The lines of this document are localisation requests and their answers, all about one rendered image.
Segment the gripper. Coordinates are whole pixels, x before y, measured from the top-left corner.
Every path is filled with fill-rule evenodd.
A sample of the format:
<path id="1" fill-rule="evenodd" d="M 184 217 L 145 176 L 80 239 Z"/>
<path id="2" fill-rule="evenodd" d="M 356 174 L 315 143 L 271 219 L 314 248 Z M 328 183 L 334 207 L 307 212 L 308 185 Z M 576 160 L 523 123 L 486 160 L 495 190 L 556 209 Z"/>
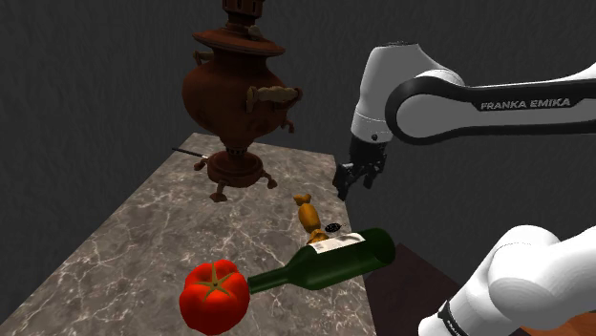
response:
<path id="1" fill-rule="evenodd" d="M 336 166 L 332 185 L 337 190 L 337 197 L 345 201 L 350 187 L 365 175 L 363 186 L 367 189 L 373 187 L 376 177 L 384 170 L 387 155 L 385 154 L 386 142 L 370 143 L 357 136 L 351 137 L 349 149 L 350 162 Z"/>

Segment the golden wrapped candy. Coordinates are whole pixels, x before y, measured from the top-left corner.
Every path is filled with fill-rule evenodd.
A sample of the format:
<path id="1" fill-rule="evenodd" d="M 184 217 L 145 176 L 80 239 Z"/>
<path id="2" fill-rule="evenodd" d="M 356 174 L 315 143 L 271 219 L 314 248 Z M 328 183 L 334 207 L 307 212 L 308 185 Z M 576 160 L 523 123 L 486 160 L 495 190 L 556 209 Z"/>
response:
<path id="1" fill-rule="evenodd" d="M 322 229 L 322 223 L 319 219 L 315 207 L 310 203 L 311 195 L 295 195 L 294 201 L 298 206 L 298 218 L 303 228 L 309 233 L 307 244 L 321 242 L 329 238 L 328 234 Z"/>

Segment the green wine bottle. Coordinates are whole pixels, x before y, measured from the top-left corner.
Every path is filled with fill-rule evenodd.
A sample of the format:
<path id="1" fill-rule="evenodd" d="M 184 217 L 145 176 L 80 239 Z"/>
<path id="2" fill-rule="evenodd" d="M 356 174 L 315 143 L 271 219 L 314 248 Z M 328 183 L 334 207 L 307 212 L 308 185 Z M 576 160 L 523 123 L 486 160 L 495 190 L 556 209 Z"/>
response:
<path id="1" fill-rule="evenodd" d="M 391 264 L 394 241 L 381 228 L 370 228 L 307 244 L 283 267 L 247 279 L 252 294 L 285 284 L 320 290 Z"/>

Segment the brown samovar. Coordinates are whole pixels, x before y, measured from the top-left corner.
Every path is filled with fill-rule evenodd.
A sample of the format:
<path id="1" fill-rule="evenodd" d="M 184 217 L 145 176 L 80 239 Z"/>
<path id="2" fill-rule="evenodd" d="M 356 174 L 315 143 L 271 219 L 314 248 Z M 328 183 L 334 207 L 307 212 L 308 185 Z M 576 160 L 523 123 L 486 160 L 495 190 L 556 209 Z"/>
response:
<path id="1" fill-rule="evenodd" d="M 285 49 L 264 38 L 256 26 L 265 1 L 222 0 L 225 26 L 193 34 L 210 50 L 193 52 L 197 66 L 185 76 L 181 96 L 193 120 L 224 145 L 194 164 L 197 171 L 206 168 L 217 184 L 210 195 L 215 202 L 226 200 L 226 187 L 246 188 L 262 178 L 269 189 L 277 186 L 248 147 L 277 128 L 293 133 L 287 111 L 303 97 L 300 88 L 286 86 L 267 67 L 267 60 Z"/>

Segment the thin black pen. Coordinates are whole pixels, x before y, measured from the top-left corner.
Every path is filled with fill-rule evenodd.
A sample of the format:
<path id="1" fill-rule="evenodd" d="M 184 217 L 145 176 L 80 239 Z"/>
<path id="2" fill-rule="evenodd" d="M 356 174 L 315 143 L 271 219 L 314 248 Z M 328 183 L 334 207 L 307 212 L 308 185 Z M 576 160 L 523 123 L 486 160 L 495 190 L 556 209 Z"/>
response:
<path id="1" fill-rule="evenodd" d="M 190 156 L 194 156 L 194 157 L 197 157 L 197 158 L 206 158 L 206 159 L 209 159 L 209 156 L 206 156 L 206 155 L 203 155 L 203 154 L 199 154 L 199 153 L 196 153 L 196 152 L 192 152 L 192 151 L 188 151 L 188 150 L 184 150 L 184 149 L 181 149 L 181 148 L 172 147 L 171 149 L 173 151 L 184 153 L 184 154 L 187 154 L 187 155 L 190 155 Z"/>

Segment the red tomato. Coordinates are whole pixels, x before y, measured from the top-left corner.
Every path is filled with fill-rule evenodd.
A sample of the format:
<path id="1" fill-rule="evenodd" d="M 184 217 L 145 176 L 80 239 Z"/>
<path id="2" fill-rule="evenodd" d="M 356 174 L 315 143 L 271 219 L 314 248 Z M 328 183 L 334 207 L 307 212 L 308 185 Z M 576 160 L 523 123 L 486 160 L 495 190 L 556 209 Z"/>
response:
<path id="1" fill-rule="evenodd" d="M 214 336 L 238 324 L 249 301 L 248 284 L 237 266 L 219 260 L 202 263 L 186 276 L 179 306 L 188 327 Z"/>

